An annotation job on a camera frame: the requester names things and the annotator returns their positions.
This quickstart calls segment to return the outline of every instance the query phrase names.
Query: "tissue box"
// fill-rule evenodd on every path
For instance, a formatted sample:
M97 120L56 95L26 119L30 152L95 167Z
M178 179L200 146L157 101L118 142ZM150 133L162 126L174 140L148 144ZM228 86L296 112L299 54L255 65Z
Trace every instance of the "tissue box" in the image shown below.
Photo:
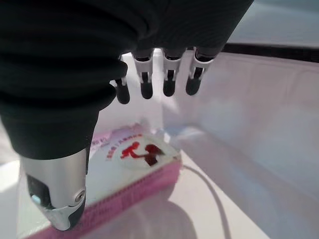
M20 175L19 239L81 238L135 203L176 183L180 154L140 125L93 138L86 177L86 207L79 224L60 232L32 203Z

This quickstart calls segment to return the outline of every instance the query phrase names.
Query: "red figure print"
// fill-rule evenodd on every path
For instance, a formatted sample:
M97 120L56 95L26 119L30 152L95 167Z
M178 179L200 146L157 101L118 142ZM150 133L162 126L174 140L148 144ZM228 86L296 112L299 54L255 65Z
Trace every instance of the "red figure print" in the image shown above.
M134 158L134 159L144 158L145 162L149 166L153 166L154 164L156 164L158 162L156 160L156 156L163 154L163 151L161 151L160 148L158 148L157 146L155 146L153 144L148 144L145 147L145 151L147 151L148 153L147 154L138 155L138 154L134 153L134 150L138 149L139 146L140 146L140 143L134 142L131 146L129 146L126 149L124 149L122 151L121 159L124 159L124 158L128 157L129 155L132 158Z

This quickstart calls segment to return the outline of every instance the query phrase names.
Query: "white surface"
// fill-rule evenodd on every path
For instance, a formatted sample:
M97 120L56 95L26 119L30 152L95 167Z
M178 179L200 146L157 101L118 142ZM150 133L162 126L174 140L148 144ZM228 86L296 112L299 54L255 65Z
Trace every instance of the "white surface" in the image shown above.
M255 0L228 42L319 47L318 0Z
M0 120L0 165L19 160L18 154L13 151L10 140Z
M191 54L167 98L155 51L148 101L131 56L124 56L131 101L114 100L96 132L134 122L165 128L157 135L180 148L191 169L173 191L136 205L95 238L319 238L318 64L223 53L190 97Z
M12 239L16 234L17 182L19 161L0 165L0 235Z

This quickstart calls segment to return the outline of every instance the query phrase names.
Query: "robotic hand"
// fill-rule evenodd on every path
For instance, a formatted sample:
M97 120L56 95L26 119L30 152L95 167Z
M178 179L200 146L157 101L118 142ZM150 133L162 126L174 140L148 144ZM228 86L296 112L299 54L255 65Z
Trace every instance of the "robotic hand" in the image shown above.
M130 100L121 54L133 52L141 93L149 99L153 48L163 49L163 92L172 96L182 54L196 47L186 86L194 95L252 1L1 3L1 119L21 156L30 197L54 227L69 230L83 213L99 111L116 95L122 104Z

